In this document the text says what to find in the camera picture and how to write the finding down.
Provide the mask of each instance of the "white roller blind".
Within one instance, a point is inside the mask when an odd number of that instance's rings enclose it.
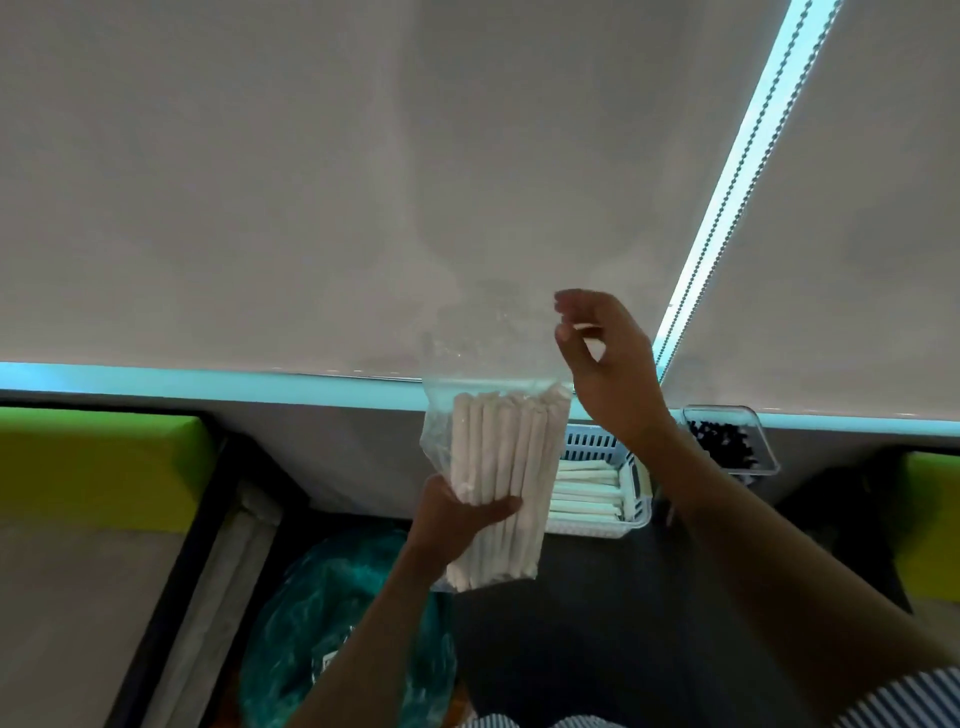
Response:
[[[418,376],[568,285],[656,330],[784,9],[4,2],[0,359]]]
[[[847,0],[667,372],[671,404],[960,417],[960,6]]]

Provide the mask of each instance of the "teal plastic bag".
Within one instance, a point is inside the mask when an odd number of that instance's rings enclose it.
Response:
[[[240,710],[249,728],[282,728],[383,587],[406,534],[349,531],[293,564],[253,626],[240,670]],[[431,593],[407,668],[400,728],[439,726],[457,662],[449,595]]]

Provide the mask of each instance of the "plastic basket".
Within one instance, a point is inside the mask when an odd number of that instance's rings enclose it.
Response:
[[[619,539],[635,528],[650,522],[653,512],[653,491],[650,475],[623,443],[617,442],[598,425],[567,425],[563,460],[606,460],[617,468],[623,493],[624,520],[621,522],[583,522],[565,519],[551,513],[546,522],[547,533],[566,536],[590,536]]]

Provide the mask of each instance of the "plastic container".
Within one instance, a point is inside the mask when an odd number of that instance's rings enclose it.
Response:
[[[756,464],[750,468],[724,468],[725,472],[731,475],[776,475],[780,471],[780,463],[770,450],[760,419],[750,407],[692,404],[684,407],[681,417],[684,428],[690,423],[733,425],[746,435],[747,446],[753,451]]]
[[[547,533],[619,539],[650,522],[653,489],[646,468],[607,430],[598,425],[567,425],[563,460],[606,460],[617,468],[623,493],[621,522],[585,522],[551,513]]]

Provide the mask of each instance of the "clear plastic container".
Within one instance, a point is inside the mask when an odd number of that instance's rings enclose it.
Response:
[[[684,407],[681,426],[689,428],[691,423],[712,423],[733,425],[746,438],[746,445],[753,453],[756,462],[749,468],[724,468],[731,475],[776,475],[780,463],[770,449],[767,436],[760,424],[756,412],[750,407],[722,404],[691,404]]]

